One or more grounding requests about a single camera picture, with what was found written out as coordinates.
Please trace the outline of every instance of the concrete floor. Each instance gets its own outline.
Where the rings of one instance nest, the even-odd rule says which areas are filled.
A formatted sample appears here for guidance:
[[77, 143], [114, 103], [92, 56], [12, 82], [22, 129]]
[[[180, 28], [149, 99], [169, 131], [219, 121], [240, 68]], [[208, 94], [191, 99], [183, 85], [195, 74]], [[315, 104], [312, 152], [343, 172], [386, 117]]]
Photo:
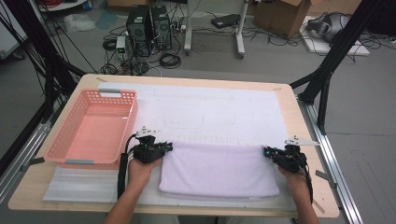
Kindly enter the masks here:
[[[78, 8], [67, 13], [81, 13]], [[89, 12], [99, 21], [102, 9]], [[210, 26], [210, 17], [197, 22]], [[117, 18], [106, 30], [95, 29], [73, 33], [70, 37], [89, 59], [94, 68], [104, 63], [103, 36], [125, 23]], [[244, 38], [246, 56], [236, 57], [233, 36], [194, 33], [190, 56], [179, 53], [181, 66], [175, 70], [159, 69], [163, 77], [207, 78], [255, 82], [291, 83], [313, 72], [323, 60], [308, 53], [303, 43], [297, 47], [269, 44], [267, 35], [253, 40]], [[91, 71], [77, 51], [61, 35], [71, 62]], [[326, 131], [334, 154], [364, 223], [394, 223], [396, 220], [396, 177], [392, 165], [396, 150], [392, 142], [396, 134], [396, 50], [382, 47], [369, 49], [369, 57], [345, 58], [335, 71], [329, 95]], [[151, 69], [147, 76], [160, 73]], [[18, 133], [41, 106], [44, 98], [33, 66], [28, 60], [6, 60], [0, 63], [0, 156], [12, 144]], [[300, 93], [303, 88], [295, 90]], [[105, 214], [76, 212], [10, 211], [7, 200], [0, 205], [2, 223], [100, 223]], [[181, 217], [181, 223], [213, 223], [213, 217]], [[322, 219], [322, 223], [347, 223], [344, 215]], [[271, 218], [268, 223], [290, 223], [288, 219]]]

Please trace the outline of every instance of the lavender towel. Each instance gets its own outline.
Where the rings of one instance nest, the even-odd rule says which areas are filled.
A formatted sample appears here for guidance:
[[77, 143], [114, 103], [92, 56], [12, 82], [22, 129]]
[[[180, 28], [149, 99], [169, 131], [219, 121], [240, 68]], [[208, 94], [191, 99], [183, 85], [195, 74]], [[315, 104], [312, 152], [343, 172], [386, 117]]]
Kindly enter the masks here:
[[173, 142], [173, 147], [163, 158], [162, 192], [223, 198], [279, 194], [273, 164], [260, 146]]

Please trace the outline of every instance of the wooden tabletop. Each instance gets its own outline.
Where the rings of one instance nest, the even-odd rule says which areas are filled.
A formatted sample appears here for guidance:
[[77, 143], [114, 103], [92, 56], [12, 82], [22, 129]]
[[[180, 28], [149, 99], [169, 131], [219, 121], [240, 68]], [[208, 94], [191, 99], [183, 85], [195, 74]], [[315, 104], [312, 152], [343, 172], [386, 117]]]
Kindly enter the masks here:
[[[295, 95], [291, 87], [287, 84], [222, 81], [207, 79], [189, 78], [166, 78], [166, 77], [127, 77], [127, 76], [106, 76], [106, 75], [86, 75], [78, 83], [78, 86], [60, 117], [53, 125], [43, 146], [37, 152], [36, 157], [43, 157], [50, 147], [50, 143], [55, 134], [62, 126], [65, 115], [71, 109], [72, 103], [76, 100], [78, 93], [84, 88], [97, 88], [101, 82], [120, 82], [136, 84], [155, 84], [172, 86], [191, 87], [212, 87], [256, 91], [273, 91], [282, 111], [283, 119], [289, 136], [298, 135], [304, 139], [311, 139], [310, 133], [305, 124], [300, 107], [297, 104]], [[332, 194], [332, 190], [327, 180], [324, 180], [314, 172], [323, 172], [318, 153], [314, 147], [302, 147], [302, 152], [308, 158], [311, 169], [313, 189], [314, 189], [314, 209], [318, 217], [338, 217], [339, 209]], [[44, 162], [29, 167], [21, 183], [12, 195], [8, 207], [15, 210], [37, 210], [37, 211], [95, 211], [108, 212], [113, 206], [112, 203], [57, 203], [45, 202], [43, 196], [47, 191], [49, 183], [53, 177], [56, 164]], [[202, 216], [263, 216], [263, 217], [296, 217], [296, 211], [282, 209], [258, 209], [258, 208], [223, 208], [223, 207], [191, 207], [191, 206], [170, 206], [170, 205], [138, 205], [136, 213], [152, 214], [177, 214], [177, 215], [202, 215]]]

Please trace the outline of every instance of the person's right arm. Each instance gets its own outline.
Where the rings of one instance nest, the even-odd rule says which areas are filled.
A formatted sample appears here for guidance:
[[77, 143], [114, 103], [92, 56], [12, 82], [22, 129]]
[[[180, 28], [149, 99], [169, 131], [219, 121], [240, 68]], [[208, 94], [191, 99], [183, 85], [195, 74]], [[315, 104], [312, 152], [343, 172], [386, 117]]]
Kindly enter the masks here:
[[291, 196], [297, 207], [298, 220], [300, 224], [317, 224], [318, 217], [315, 214], [309, 199], [309, 189], [306, 185], [305, 177], [301, 174], [291, 173], [282, 167], [277, 168], [288, 180], [288, 187]]

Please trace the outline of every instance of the pink plastic basket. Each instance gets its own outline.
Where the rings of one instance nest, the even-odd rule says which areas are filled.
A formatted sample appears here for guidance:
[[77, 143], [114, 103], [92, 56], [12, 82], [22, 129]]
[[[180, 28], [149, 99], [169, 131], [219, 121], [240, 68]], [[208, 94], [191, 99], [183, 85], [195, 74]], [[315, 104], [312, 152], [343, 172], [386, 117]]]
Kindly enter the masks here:
[[67, 168], [118, 169], [136, 114], [135, 91], [83, 90], [44, 158]]

